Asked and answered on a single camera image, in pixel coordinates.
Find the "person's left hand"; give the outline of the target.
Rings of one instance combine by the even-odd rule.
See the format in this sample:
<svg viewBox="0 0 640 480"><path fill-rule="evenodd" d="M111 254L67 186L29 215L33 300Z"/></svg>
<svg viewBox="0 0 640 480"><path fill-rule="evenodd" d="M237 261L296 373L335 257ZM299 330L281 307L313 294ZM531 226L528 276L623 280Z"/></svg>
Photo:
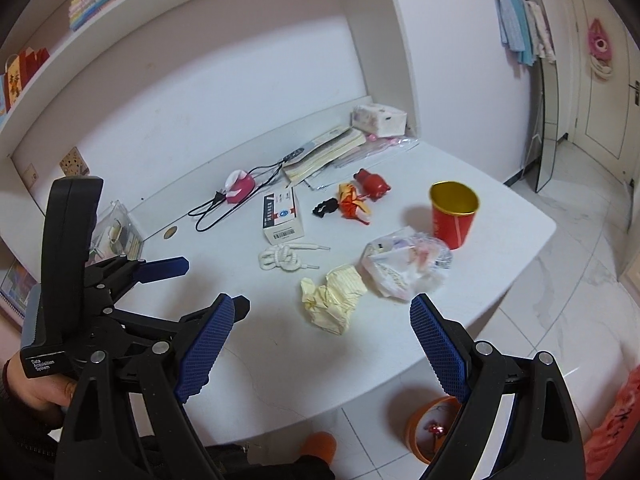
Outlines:
<svg viewBox="0 0 640 480"><path fill-rule="evenodd" d="M28 378L18 352L6 364L6 383L18 400L41 414L55 414L59 408L68 408L77 385L63 375Z"/></svg>

